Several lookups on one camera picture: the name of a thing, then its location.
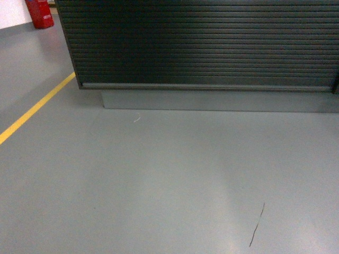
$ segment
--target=yellow floor line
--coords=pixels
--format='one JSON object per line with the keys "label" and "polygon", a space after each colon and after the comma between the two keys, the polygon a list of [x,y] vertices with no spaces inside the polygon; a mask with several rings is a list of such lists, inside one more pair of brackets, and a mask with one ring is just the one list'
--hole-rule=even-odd
{"label": "yellow floor line", "polygon": [[64,86],[66,86],[73,78],[75,73],[72,73],[65,78],[59,85],[57,85],[52,91],[50,91],[44,98],[39,100],[36,105],[31,107],[26,113],[16,120],[7,130],[0,134],[0,145],[6,141],[15,131],[17,131],[29,118],[32,117],[39,109],[42,108],[53,96],[55,96]]}

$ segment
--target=gray floor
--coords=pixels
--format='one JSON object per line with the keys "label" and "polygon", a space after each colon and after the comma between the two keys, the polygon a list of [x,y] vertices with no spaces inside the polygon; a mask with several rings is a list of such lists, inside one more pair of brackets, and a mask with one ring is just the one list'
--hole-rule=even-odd
{"label": "gray floor", "polygon": [[[0,132],[73,72],[55,19],[0,39]],[[0,146],[0,253],[338,253],[338,148],[338,114],[105,110],[72,80]]]}

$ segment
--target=black roller shutter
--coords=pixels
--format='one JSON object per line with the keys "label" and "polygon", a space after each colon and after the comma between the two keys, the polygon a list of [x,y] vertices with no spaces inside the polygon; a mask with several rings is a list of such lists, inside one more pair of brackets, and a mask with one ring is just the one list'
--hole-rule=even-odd
{"label": "black roller shutter", "polygon": [[330,91],[339,0],[58,0],[87,88]]}

